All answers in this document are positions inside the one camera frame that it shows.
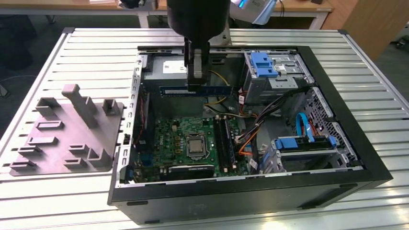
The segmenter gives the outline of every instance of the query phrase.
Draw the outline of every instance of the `blue tab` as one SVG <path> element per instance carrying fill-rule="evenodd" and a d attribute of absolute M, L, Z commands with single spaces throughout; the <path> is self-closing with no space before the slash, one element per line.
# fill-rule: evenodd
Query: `blue tab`
<path fill-rule="evenodd" d="M 257 68 L 257 77 L 258 78 L 276 78 L 278 76 L 278 72 L 274 68 Z"/>
<path fill-rule="evenodd" d="M 298 144 L 294 138 L 281 138 L 280 141 L 285 149 L 298 148 Z"/>
<path fill-rule="evenodd" d="M 334 138 L 333 136 L 330 136 L 328 139 L 329 139 L 329 141 L 330 141 L 330 146 L 332 146 L 333 148 L 336 148 L 336 147 L 337 147 L 337 138 Z"/>
<path fill-rule="evenodd" d="M 274 143 L 276 143 L 276 148 L 278 150 L 282 149 L 282 143 L 281 143 L 280 139 L 274 140 Z"/>
<path fill-rule="evenodd" d="M 270 60 L 265 52 L 264 53 L 252 52 L 250 57 L 252 57 L 252 64 L 256 68 L 272 67 L 273 61 Z"/>
<path fill-rule="evenodd" d="M 268 54 L 265 52 L 252 52 L 250 57 L 257 77 L 276 78 L 278 76 L 278 72 L 274 69 L 273 60 L 269 58 Z"/>

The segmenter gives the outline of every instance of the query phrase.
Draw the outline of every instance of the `expansion slot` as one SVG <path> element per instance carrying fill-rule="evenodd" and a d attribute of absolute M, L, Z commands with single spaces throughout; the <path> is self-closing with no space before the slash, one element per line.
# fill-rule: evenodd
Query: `expansion slot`
<path fill-rule="evenodd" d="M 213 119 L 213 129 L 220 171 L 227 173 L 229 169 L 236 169 L 235 149 L 227 117 L 217 116 Z"/>

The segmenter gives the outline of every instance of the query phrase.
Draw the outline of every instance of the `floor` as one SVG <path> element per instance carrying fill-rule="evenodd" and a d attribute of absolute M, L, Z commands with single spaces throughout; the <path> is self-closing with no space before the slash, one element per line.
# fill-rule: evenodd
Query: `floor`
<path fill-rule="evenodd" d="M 32 65 L 20 71 L 9 71 L 0 68 L 1 85 L 11 92 L 7 99 L 0 98 L 0 137 L 8 127 L 8 124 L 15 116 L 15 113 L 24 100 L 25 94 L 35 81 L 35 76 L 40 72 L 43 64 L 52 51 L 55 43 L 59 40 L 63 28 L 81 27 L 81 28 L 136 28 L 139 27 L 139 20 L 136 16 L 57 16 L 56 23 L 48 24 L 44 16 L 31 16 L 32 24 L 36 28 L 39 36 L 27 43 L 27 47 L 33 56 Z M 152 27 L 167 27 L 157 17 L 149 17 L 149 24 Z M 398 50 L 393 45 L 389 45 L 384 54 L 378 58 L 376 64 L 384 74 L 388 76 L 390 82 L 394 84 L 406 100 L 409 100 L 409 77 L 405 73 L 409 72 L 409 51 Z"/>

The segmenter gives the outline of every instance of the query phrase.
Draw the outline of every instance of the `aluminum work surface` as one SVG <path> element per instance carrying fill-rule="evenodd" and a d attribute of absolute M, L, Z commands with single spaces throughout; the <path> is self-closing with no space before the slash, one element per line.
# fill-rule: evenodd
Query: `aluminum work surface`
<path fill-rule="evenodd" d="M 348 36 L 337 31 L 233 29 L 233 45 L 310 46 L 394 179 L 322 209 L 151 225 L 153 229 L 409 229 L 406 101 Z M 40 97 L 65 99 L 79 84 L 95 103 L 128 103 L 137 46 L 181 45 L 169 29 L 76 29 L 63 34 L 0 141 L 0 166 L 16 159 Z M 0 168 L 0 229 L 133 229 L 107 205 L 111 172 L 12 177 Z"/>

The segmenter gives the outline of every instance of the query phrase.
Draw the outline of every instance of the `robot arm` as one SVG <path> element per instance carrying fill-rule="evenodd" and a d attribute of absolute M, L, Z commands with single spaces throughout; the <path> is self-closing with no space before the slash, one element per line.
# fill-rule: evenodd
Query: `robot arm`
<path fill-rule="evenodd" d="M 124 8 L 137 8 L 144 0 L 121 0 Z M 185 38 L 188 90 L 196 91 L 209 76 L 209 39 L 223 33 L 231 16 L 265 24 L 277 0 L 168 0 L 169 27 Z"/>
<path fill-rule="evenodd" d="M 207 83 L 209 39 L 224 31 L 229 6 L 229 0 L 168 0 L 169 27 L 185 37 L 189 91 Z"/>

